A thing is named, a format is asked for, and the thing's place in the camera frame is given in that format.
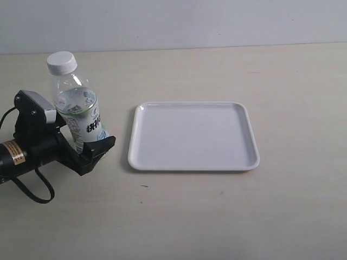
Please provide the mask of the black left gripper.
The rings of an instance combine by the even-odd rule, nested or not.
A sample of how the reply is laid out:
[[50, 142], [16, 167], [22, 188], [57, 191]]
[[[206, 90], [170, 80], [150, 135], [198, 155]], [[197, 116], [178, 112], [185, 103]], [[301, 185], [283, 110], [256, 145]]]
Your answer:
[[25, 162], [13, 166], [13, 175], [21, 176], [36, 167], [58, 161], [79, 175], [95, 167], [98, 161], [115, 145], [116, 137], [109, 136], [99, 141], [85, 142], [82, 154], [77, 154], [61, 134], [66, 123], [58, 114], [55, 123], [44, 124], [38, 115], [30, 115], [23, 94], [14, 98], [18, 118], [15, 124], [14, 140], [25, 155]]

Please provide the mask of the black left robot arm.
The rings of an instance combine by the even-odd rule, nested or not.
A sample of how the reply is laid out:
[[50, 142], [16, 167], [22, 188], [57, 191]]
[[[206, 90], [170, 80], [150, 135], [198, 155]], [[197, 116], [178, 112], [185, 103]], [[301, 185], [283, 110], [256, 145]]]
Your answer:
[[9, 181], [53, 161], [82, 176], [115, 144], [116, 138], [87, 142], [79, 154], [61, 133], [66, 122], [39, 93], [20, 90], [14, 97], [18, 111], [13, 139], [1, 143], [1, 179]]

